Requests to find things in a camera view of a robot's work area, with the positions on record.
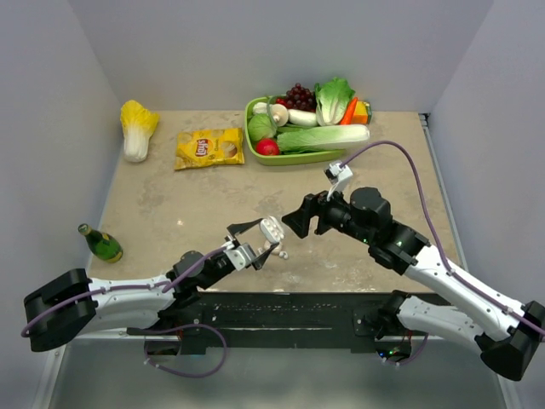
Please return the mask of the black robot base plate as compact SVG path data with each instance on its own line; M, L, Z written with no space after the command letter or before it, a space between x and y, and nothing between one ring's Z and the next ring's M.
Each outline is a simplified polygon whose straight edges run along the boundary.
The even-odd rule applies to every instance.
M159 313L146 330L130 336L176 336L183 354L208 348L345 349L405 358L416 350L422 332L405 329L389 306L401 292L264 293L203 292L187 306Z

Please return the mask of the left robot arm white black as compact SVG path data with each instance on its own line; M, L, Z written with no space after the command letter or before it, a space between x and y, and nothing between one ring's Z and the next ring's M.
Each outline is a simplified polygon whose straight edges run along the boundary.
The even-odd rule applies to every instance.
M148 279L90 278L83 268L63 273L25 297L21 336L33 352L44 352L98 331L171 332L176 324L172 308L196 302L201 290L233 272L263 268L285 237L273 216L232 224L227 231L220 248L205 255L188 251L167 273Z

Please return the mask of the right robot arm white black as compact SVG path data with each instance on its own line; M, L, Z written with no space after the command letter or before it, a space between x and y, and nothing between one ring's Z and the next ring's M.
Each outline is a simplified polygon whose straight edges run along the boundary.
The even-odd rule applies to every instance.
M349 199L338 192L310 193L282 221L304 239L312 218L318 220L317 235L335 229L356 239L377 264L446 300L436 306L395 293L379 314L386 333L406 328L460 343L479 353L496 374L522 379L544 340L543 305L507 297L450 262L425 236L396 221L390 203L374 187L358 188Z

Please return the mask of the white earbud charging case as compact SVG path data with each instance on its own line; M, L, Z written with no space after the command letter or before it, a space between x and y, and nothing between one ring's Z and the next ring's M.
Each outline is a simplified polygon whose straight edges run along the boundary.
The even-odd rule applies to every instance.
M270 244L280 243L285 237L281 223L274 216L262 218L259 227L266 241Z

